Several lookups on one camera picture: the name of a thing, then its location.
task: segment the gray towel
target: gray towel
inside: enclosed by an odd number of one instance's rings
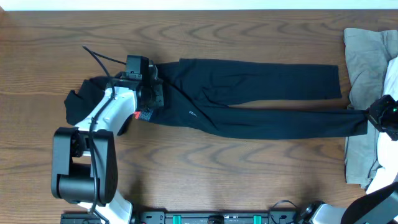
[[[351,82],[348,109],[366,110],[382,96],[388,62],[398,55],[398,31],[347,28],[344,30],[346,64]],[[366,188],[380,167],[377,161],[379,132],[368,123],[368,133],[346,138],[346,181]]]

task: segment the green strip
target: green strip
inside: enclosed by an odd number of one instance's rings
[[[253,223],[254,224],[261,224],[261,216],[260,215],[255,215],[255,216],[253,216]]]
[[[173,216],[173,224],[181,224],[181,215]]]

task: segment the wooden table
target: wooden table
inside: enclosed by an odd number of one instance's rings
[[[76,210],[50,192],[52,136],[63,101],[104,75],[81,45],[125,60],[179,58],[338,65],[343,99],[258,101],[256,108],[348,104],[343,29],[396,29],[397,11],[5,12],[0,17],[0,223],[58,223]],[[106,62],[112,73],[122,66]],[[168,210],[266,210],[287,199],[348,206],[344,139],[248,141],[134,121],[116,141],[129,200]]]

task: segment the white backdrop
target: white backdrop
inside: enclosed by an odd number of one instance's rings
[[[398,9],[398,0],[0,0],[6,11]]]

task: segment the robotic arm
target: robotic arm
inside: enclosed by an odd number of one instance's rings
[[[86,50],[94,57],[99,55]],[[109,76],[104,97],[97,107],[75,127],[59,128],[55,132],[52,194],[55,198],[90,209],[86,214],[63,214],[61,223],[363,224],[387,223],[398,215],[397,182],[358,199],[347,209],[314,202],[301,212],[294,209],[262,213],[138,214],[134,212],[133,204],[123,199],[117,191],[118,168],[114,137],[125,131],[136,111],[156,109],[163,105],[162,80],[157,76],[156,66],[148,58],[128,55],[126,71],[117,78]],[[370,122],[394,141],[398,140],[397,107],[398,103],[387,95],[366,111]],[[73,158],[81,156],[90,156],[91,164],[73,161]]]

